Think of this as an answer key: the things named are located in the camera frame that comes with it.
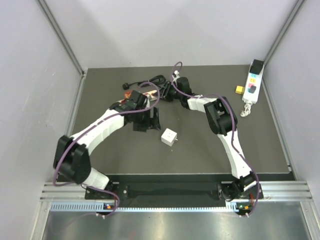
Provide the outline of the beige power strip red sockets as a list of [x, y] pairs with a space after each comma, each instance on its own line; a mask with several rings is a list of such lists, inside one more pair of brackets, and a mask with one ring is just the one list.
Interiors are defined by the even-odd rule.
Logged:
[[[147, 96], [149, 101], [152, 102], [152, 101], [155, 101], [157, 99], [157, 96], [156, 96], [156, 90], [151, 90], [151, 91], [147, 91], [147, 92], [143, 92], [142, 94]], [[119, 100], [119, 102], [123, 103], [126, 99], [121, 99]]]

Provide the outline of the white cube socket adapter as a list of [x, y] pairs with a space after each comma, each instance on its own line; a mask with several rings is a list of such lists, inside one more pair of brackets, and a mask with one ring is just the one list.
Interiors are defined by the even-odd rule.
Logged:
[[163, 134], [161, 135], [161, 142], [170, 147], [172, 147], [175, 141], [177, 140], [178, 134], [169, 128], [166, 128]]

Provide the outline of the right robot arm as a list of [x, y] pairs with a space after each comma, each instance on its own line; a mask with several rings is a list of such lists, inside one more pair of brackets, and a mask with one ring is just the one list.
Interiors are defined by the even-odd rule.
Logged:
[[228, 201], [250, 197], [255, 203], [261, 193], [259, 178], [245, 159], [238, 137], [238, 120], [227, 98], [217, 94], [196, 95], [189, 80], [179, 76], [171, 82], [166, 81], [153, 96], [167, 102], [179, 100], [182, 107], [205, 113], [211, 131], [222, 142], [234, 177], [231, 190], [221, 190], [221, 196]]

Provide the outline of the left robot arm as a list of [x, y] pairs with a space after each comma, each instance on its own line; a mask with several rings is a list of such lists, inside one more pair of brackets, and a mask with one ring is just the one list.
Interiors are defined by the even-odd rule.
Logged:
[[107, 137], [127, 124], [132, 124], [133, 130], [138, 132], [160, 130], [158, 108], [155, 107], [158, 96], [157, 90], [145, 93], [133, 90], [85, 129], [72, 136], [61, 136], [53, 161], [53, 184], [56, 186], [58, 176], [62, 175], [77, 185], [93, 189], [102, 198], [114, 195], [113, 182], [92, 167], [90, 155]]

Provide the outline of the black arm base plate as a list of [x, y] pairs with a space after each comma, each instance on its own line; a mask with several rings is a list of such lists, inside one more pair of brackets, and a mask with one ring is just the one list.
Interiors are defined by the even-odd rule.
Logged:
[[249, 199], [261, 194], [258, 185], [243, 189], [234, 182], [111, 182], [102, 188], [123, 200], [137, 197], [208, 197], [213, 200]]

